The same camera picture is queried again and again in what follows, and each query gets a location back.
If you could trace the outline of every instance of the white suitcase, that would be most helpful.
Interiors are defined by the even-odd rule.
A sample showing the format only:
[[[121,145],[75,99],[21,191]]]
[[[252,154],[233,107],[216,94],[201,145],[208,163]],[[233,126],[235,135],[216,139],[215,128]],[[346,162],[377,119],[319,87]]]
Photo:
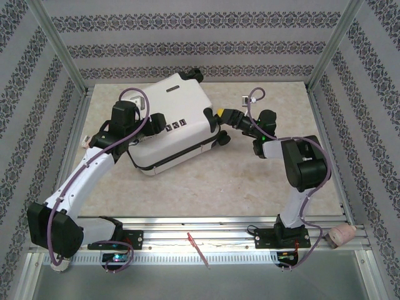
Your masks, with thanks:
[[[150,114],[162,113],[166,128],[155,136],[144,137],[129,148],[135,167],[146,175],[163,172],[189,158],[201,154],[230,137],[221,131],[213,114],[213,105],[199,82],[198,69],[180,72],[143,89],[150,103]],[[122,100],[135,102],[145,115],[139,93],[126,93]]]

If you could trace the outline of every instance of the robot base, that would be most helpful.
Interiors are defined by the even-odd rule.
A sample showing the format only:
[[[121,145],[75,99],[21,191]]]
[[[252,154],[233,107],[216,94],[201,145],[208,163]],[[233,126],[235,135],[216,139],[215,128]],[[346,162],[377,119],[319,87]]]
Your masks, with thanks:
[[[305,225],[297,228],[285,228],[280,216],[277,216],[274,228],[256,228],[254,230],[256,249],[310,248],[311,242]]]

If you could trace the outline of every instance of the marble surface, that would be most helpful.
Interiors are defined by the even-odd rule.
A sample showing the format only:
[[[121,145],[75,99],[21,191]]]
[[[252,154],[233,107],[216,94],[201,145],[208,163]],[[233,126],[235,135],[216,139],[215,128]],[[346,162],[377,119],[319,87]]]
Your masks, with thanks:
[[[146,85],[96,85],[82,136],[98,132],[101,124],[111,117],[111,108],[123,89]],[[277,113],[278,137],[318,135],[303,82],[202,83],[201,86],[213,103],[214,112],[217,108],[244,111],[241,96],[261,86],[266,97],[252,107],[253,117],[268,108]],[[290,190],[283,162],[259,159],[253,153],[250,137],[229,126],[223,127],[232,137],[228,145],[215,147],[153,177],[135,169],[128,155],[123,155],[98,182],[81,215],[275,216],[283,210]],[[75,165],[83,154],[80,147]],[[313,196],[309,214],[341,214],[332,180]]]

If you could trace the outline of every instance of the pink object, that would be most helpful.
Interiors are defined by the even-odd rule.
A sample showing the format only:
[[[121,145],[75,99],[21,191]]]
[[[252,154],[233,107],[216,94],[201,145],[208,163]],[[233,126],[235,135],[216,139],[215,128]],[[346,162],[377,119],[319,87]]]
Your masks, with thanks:
[[[332,248],[337,248],[351,241],[356,236],[357,228],[349,224],[340,224],[332,228],[325,236]]]

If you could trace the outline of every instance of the damask pattern wall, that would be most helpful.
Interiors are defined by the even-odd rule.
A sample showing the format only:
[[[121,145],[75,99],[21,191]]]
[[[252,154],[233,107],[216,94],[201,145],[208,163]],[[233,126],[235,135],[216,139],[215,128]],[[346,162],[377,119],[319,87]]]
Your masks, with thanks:
[[[81,97],[27,4],[1,0],[0,10],[0,299],[8,299],[29,240],[26,211],[53,193]]]
[[[303,81],[348,0],[44,3],[92,86],[155,82],[191,67],[214,82]]]
[[[399,20],[398,2],[364,2],[314,94],[390,299],[400,299]]]

